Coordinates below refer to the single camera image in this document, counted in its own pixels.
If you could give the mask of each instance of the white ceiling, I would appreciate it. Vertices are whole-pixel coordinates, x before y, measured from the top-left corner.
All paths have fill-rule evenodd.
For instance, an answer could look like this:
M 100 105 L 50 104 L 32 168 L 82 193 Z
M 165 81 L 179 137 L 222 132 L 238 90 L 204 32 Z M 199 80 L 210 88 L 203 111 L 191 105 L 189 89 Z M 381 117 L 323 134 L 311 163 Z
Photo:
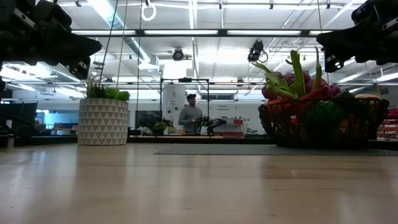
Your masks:
M 189 29 L 190 15 L 188 1 L 191 0 L 152 0 L 152 4 L 157 4 L 157 15 L 151 21 L 143 21 L 141 19 L 141 6 L 133 5 L 127 7 L 127 16 L 125 20 L 128 29 Z M 345 29 L 352 27 L 351 13 L 365 0 L 331 0 L 331 9 L 320 9 L 322 29 Z M 75 0 L 59 0 L 58 3 L 69 14 L 73 20 L 73 29 L 109 29 L 109 26 L 103 18 L 90 6 L 86 1 L 80 1 L 82 7 L 75 6 Z M 127 1 L 128 4 L 139 4 L 141 1 Z M 320 20 L 317 9 L 302 10 L 300 7 L 316 6 L 317 0 L 274 0 L 274 9 L 269 10 L 269 1 L 263 0 L 223 0 L 224 6 L 231 6 L 223 10 L 218 9 L 219 0 L 198 0 L 197 25 L 196 29 L 320 29 Z M 346 4 L 352 3 L 352 6 L 346 10 L 341 9 Z M 165 4 L 172 7 L 164 7 L 159 4 Z M 251 4 L 251 9 L 247 6 L 239 6 L 239 4 Z M 119 1 L 118 14 L 122 20 L 125 17 L 126 1 Z M 216 7 L 214 9 L 202 9 L 201 7 Z M 146 15 L 150 16 L 150 9 L 146 9 Z M 98 39 L 103 46 L 106 46 L 108 39 Z M 192 39 L 191 37 L 143 37 L 136 38 L 145 52 L 158 55 L 160 64 L 170 60 L 168 52 L 174 51 L 176 47 L 181 47 L 187 55 L 192 55 Z M 247 56 L 249 48 L 255 40 L 262 40 L 267 46 L 273 38 L 255 38 L 255 37 L 196 37 L 198 45 L 198 76 L 200 78 L 210 78 L 214 80 L 236 80 L 238 77 L 246 77 L 248 75 L 250 81 L 259 82 L 264 76 L 255 68 L 251 70 L 248 64 Z M 267 49 L 269 53 L 269 61 L 266 65 L 278 72 L 291 72 L 292 67 L 286 65 L 284 60 L 289 55 L 290 50 L 301 48 L 300 52 L 306 56 L 306 60 L 302 60 L 303 68 L 313 70 L 315 68 L 314 46 L 318 45 L 315 39 L 304 38 L 276 38 Z M 137 69 L 137 57 L 131 49 L 123 43 L 121 38 L 113 37 L 110 40 L 109 49 L 106 56 L 106 65 L 104 74 L 107 76 L 117 76 L 119 71 L 119 58 L 122 58 L 120 66 L 121 77 L 135 77 L 138 75 L 150 75 L 155 79 L 159 79 L 157 72 L 143 72 Z M 101 52 L 92 57 L 92 60 L 102 62 L 104 48 Z M 188 65 L 188 76 L 193 77 L 192 66 Z M 339 71 L 339 75 L 329 74 L 330 81 L 336 82 L 342 77 L 349 76 L 358 72 L 362 72 L 375 64 L 369 62 L 365 65 L 357 65 L 352 63 Z M 352 82 L 366 82 L 361 78 L 369 78 L 364 75 Z

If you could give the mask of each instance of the black wire basket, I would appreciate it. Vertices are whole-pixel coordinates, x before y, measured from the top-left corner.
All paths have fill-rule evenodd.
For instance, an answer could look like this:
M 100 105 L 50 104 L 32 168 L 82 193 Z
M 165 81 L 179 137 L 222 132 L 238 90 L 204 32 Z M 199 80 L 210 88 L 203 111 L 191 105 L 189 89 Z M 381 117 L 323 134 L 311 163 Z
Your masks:
M 376 139 L 389 102 L 377 98 L 286 101 L 259 107 L 266 133 L 284 147 L 365 147 Z

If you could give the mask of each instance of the white column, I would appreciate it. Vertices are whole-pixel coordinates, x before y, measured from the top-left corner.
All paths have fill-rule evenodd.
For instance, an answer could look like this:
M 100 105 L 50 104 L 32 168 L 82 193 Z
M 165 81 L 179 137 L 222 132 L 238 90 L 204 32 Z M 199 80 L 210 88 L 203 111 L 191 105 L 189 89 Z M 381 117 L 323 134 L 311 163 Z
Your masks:
M 182 62 L 167 62 L 164 66 L 163 78 L 184 78 L 187 76 L 187 66 Z M 177 129 L 178 117 L 186 104 L 185 85 L 164 83 L 163 89 L 163 118 L 173 121 Z

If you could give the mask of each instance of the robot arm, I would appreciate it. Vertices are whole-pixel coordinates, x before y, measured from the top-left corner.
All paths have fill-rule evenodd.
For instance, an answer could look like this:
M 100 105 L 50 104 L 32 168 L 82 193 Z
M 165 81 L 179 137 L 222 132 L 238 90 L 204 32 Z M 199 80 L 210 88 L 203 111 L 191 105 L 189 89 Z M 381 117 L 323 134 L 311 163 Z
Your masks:
M 368 0 L 352 15 L 355 26 L 319 34 L 325 52 L 325 71 L 335 72 L 355 57 L 358 63 L 398 62 L 398 1 Z
M 86 79 L 90 55 L 101 50 L 95 40 L 72 34 L 72 19 L 56 3 L 40 0 L 0 1 L 0 63 L 59 63 Z

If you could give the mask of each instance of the wooden surface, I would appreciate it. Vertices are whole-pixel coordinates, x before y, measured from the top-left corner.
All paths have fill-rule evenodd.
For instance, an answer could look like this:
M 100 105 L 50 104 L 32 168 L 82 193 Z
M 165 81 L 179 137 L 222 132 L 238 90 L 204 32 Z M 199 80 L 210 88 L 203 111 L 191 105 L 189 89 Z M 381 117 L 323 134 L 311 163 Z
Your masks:
M 165 147 L 190 145 L 67 144 L 2 152 L 0 223 L 398 220 L 398 157 L 153 155 Z
M 210 137 L 209 136 L 194 136 L 194 135 L 189 136 L 189 135 L 172 134 L 172 135 L 165 135 L 165 136 L 138 136 L 138 137 L 130 135 L 130 138 L 185 138 L 185 139 L 193 138 L 193 139 L 208 139 Z M 224 138 L 224 137 L 223 136 L 212 136 L 211 138 L 221 139 L 221 138 Z

